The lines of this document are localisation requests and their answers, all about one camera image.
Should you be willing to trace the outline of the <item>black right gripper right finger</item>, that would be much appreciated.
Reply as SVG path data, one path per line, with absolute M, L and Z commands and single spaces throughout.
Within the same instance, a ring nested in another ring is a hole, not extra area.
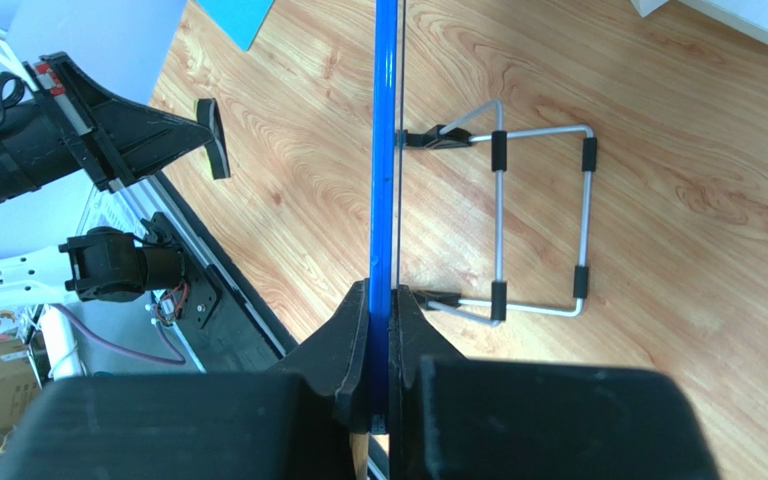
M 423 304 L 435 292 L 415 293 L 407 285 L 392 292 L 390 318 L 390 425 L 402 422 L 403 398 L 412 388 L 423 356 L 463 358 L 464 355 L 449 342 L 425 317 Z

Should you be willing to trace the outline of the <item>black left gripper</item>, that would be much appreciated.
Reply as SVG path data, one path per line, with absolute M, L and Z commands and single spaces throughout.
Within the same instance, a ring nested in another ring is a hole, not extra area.
M 191 120 L 109 91 L 66 53 L 25 70 L 0 73 L 0 204 L 77 171 L 119 189 L 199 148 L 215 179 L 230 177 L 216 99 L 198 99 Z

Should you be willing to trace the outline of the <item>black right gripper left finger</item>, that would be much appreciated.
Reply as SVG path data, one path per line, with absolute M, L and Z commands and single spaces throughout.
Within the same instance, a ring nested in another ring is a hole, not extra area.
M 332 403 L 332 417 L 350 430 L 371 426 L 367 279 L 354 282 L 332 316 L 312 335 L 269 368 L 297 374 Z

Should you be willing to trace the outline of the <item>blue framed whiteboard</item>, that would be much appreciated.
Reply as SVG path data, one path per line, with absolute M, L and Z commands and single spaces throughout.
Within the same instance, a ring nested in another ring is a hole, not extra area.
M 388 434 L 395 425 L 390 410 L 387 375 L 396 357 L 390 347 L 390 334 L 397 320 L 395 292 L 400 280 L 403 152 L 408 147 L 450 149 L 486 142 L 491 147 L 494 174 L 494 273 L 491 296 L 487 300 L 458 300 L 449 306 L 430 301 L 432 310 L 448 312 L 488 326 L 497 326 L 509 312 L 519 311 L 574 318 L 585 309 L 589 293 L 588 241 L 593 176 L 597 165 L 598 143 L 594 130 L 585 124 L 509 131 L 505 127 L 504 107 L 493 99 L 441 127 L 433 128 L 411 142 L 404 130 L 404 70 L 407 8 L 403 1 L 378 1 L 375 4 L 373 117 L 371 138 L 371 197 L 369 277 L 367 287 L 365 371 L 371 376 L 368 396 L 370 416 L 365 425 L 373 435 Z M 507 145 L 516 139 L 580 134 L 582 142 L 583 193 L 578 258 L 573 276 L 575 303 L 568 309 L 509 301 L 504 275 L 504 204 Z

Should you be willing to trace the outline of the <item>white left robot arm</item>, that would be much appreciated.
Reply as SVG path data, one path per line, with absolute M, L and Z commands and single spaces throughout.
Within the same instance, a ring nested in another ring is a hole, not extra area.
M 0 205 L 77 171 L 117 192 L 204 149 L 215 178 L 229 176 L 219 103 L 200 98 L 193 118 L 128 100 L 63 52 L 0 73 Z M 185 282 L 180 245 L 96 227 L 62 244 L 0 259 L 0 307 L 130 302 Z

